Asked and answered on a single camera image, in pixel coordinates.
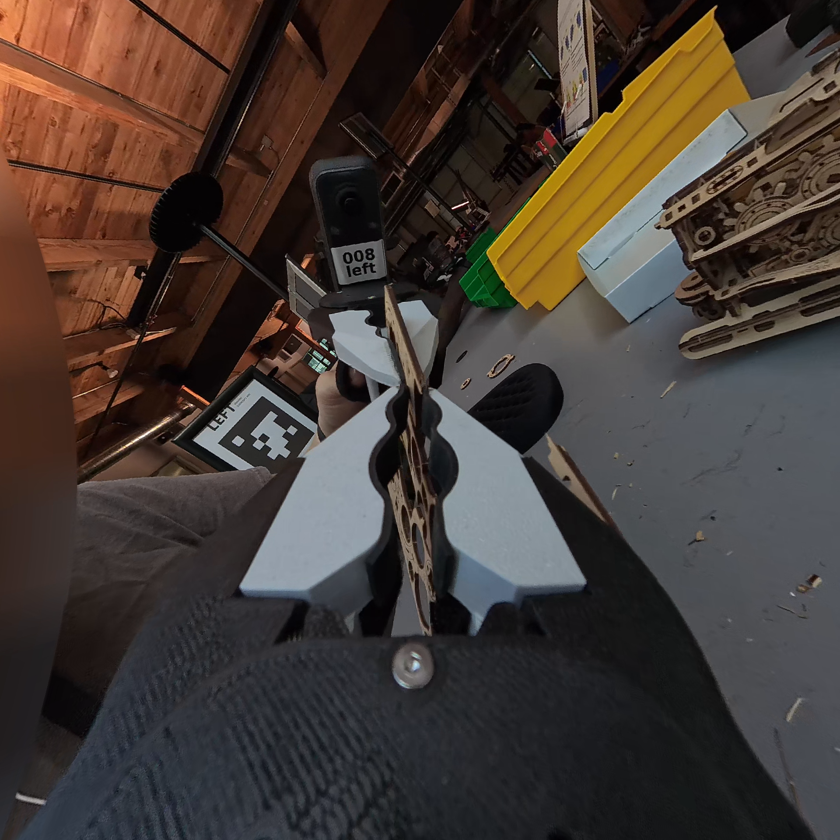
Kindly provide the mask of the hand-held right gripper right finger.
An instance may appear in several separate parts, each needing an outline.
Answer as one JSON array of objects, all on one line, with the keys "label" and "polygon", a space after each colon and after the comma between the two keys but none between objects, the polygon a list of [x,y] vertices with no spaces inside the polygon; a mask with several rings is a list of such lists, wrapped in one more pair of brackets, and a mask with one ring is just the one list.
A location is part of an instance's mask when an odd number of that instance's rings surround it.
[{"label": "hand-held right gripper right finger", "polygon": [[490,609],[582,592],[586,579],[519,452],[439,391],[424,398],[437,491],[433,582],[476,635]]}]

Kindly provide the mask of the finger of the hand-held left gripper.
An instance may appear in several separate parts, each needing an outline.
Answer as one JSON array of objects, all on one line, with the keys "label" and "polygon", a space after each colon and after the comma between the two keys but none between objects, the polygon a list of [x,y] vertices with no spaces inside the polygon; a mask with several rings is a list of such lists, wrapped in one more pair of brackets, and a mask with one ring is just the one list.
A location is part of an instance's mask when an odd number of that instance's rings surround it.
[{"label": "finger of the hand-held left gripper", "polygon": [[345,310],[329,315],[332,345],[340,361],[373,382],[399,387],[401,376],[396,369],[392,346],[381,336],[370,310]]},{"label": "finger of the hand-held left gripper", "polygon": [[400,302],[399,311],[421,371],[420,387],[423,387],[437,353],[438,320],[420,300]]}]

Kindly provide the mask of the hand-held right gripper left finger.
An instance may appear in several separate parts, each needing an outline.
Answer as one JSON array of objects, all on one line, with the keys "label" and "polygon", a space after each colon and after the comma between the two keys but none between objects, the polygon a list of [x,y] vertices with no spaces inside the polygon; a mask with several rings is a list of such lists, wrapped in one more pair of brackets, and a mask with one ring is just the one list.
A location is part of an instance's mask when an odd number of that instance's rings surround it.
[{"label": "hand-held right gripper left finger", "polygon": [[357,616],[362,635],[391,634],[403,574],[392,504],[372,465],[392,433],[397,395],[387,388],[303,459],[239,585],[243,596],[325,606]]}]

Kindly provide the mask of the laser-cut wooden parts sheet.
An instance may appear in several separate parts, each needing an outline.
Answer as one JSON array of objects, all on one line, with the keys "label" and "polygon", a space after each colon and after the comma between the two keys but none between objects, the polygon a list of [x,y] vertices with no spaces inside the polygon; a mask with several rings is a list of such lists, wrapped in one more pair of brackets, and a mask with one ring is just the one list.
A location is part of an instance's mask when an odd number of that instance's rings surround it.
[{"label": "laser-cut wooden parts sheet", "polygon": [[546,436],[546,442],[549,449],[549,464],[560,482],[602,522],[616,533],[620,533],[609,511],[595,494],[569,452],[563,446],[556,444],[549,435]]},{"label": "laser-cut wooden parts sheet", "polygon": [[407,394],[406,420],[397,446],[397,470],[388,491],[419,623],[422,632],[432,636],[438,600],[433,548],[437,495],[428,471],[428,438],[423,429],[426,375],[391,286],[385,289],[385,326],[395,354],[395,367]]}]

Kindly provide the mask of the assembled wooden mechanical model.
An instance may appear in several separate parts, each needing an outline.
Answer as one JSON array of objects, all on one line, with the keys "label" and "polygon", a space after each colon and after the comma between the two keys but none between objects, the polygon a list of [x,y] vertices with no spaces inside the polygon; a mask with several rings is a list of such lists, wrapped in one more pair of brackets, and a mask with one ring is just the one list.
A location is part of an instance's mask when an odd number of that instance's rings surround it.
[{"label": "assembled wooden mechanical model", "polygon": [[788,89],[768,126],[672,195],[657,227],[691,272],[691,360],[839,316],[839,50]]}]

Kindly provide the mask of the person's left hand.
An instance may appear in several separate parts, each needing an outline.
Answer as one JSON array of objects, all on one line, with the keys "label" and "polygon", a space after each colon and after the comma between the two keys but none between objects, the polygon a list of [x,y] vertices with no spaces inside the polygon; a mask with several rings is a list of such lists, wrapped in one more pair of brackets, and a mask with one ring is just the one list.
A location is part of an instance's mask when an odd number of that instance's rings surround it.
[{"label": "person's left hand", "polygon": [[371,402],[364,375],[341,364],[319,376],[315,396],[318,426],[324,438],[349,422]]}]

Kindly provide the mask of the green plastic bin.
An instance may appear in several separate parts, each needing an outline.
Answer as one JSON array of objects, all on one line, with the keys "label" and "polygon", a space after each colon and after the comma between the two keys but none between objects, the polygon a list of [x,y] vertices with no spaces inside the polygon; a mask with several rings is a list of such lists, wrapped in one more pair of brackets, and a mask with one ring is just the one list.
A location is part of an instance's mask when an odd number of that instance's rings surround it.
[{"label": "green plastic bin", "polygon": [[507,309],[518,305],[487,255],[497,237],[494,228],[488,226],[465,254],[469,267],[458,283],[468,300],[478,308]]}]

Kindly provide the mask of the black-white marker board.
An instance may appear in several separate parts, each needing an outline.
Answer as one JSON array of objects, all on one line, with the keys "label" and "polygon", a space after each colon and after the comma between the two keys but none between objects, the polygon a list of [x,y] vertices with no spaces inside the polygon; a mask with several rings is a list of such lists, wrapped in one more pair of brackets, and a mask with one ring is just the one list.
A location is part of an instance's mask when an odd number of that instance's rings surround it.
[{"label": "black-white marker board", "polygon": [[262,467],[276,474],[305,454],[318,430],[314,394],[294,393],[250,366],[173,444],[217,471]]}]

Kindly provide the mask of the black mesh cushion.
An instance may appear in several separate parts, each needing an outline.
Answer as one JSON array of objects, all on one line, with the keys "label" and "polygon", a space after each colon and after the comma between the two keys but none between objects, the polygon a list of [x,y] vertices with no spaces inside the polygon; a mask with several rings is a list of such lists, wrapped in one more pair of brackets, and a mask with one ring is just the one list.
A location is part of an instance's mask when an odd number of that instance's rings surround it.
[{"label": "black mesh cushion", "polygon": [[525,455],[547,435],[563,405],[557,374],[545,364],[534,363],[506,376],[467,414]]}]

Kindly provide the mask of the person's grey shirt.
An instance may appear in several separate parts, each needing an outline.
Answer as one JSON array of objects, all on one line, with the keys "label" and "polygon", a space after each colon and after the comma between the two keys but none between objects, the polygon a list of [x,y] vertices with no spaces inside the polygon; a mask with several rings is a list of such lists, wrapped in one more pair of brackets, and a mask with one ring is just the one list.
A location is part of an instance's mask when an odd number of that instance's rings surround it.
[{"label": "person's grey shirt", "polygon": [[255,468],[79,485],[69,592],[43,709],[49,721],[86,735],[132,641],[163,602],[233,590],[245,555],[219,549],[215,535],[271,480]]}]

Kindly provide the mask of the white cardboard box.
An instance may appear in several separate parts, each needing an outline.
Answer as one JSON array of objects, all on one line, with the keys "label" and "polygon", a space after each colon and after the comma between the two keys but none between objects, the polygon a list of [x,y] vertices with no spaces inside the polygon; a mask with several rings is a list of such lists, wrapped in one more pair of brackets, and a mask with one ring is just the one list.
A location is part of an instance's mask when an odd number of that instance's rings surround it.
[{"label": "white cardboard box", "polygon": [[657,228],[664,203],[747,137],[753,104],[746,101],[718,116],[578,249],[585,277],[626,322],[672,296],[689,276],[675,236]]}]

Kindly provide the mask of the yellow plastic bin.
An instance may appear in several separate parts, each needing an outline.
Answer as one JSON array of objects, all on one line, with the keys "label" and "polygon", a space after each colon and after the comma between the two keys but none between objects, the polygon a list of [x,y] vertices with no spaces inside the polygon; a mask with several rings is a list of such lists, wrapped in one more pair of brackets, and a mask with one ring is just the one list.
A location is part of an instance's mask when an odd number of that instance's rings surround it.
[{"label": "yellow plastic bin", "polygon": [[488,248],[524,308],[585,278],[578,251],[725,110],[749,94],[712,8],[623,91]]}]

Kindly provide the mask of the printed instruction poster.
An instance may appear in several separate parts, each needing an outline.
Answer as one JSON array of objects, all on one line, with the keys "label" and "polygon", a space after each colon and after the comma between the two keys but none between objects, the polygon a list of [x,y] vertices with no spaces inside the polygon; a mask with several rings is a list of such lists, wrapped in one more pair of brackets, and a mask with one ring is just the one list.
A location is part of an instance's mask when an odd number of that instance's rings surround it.
[{"label": "printed instruction poster", "polygon": [[599,118],[591,2],[558,2],[558,37],[562,143],[568,145]]}]

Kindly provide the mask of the silver ventilation duct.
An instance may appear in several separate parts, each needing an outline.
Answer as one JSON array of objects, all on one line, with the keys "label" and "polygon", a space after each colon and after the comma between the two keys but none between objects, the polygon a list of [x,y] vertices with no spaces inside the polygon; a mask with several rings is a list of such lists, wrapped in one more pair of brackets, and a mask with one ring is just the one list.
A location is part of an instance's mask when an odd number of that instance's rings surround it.
[{"label": "silver ventilation duct", "polygon": [[168,414],[163,415],[153,423],[142,426],[129,436],[104,449],[99,455],[84,461],[77,471],[77,484],[80,485],[87,482],[120,462],[120,460],[128,457],[143,445],[167,435],[175,427],[179,426],[184,419],[193,414],[196,409],[202,406],[203,401],[198,396],[180,396],[176,407],[168,412]]}]

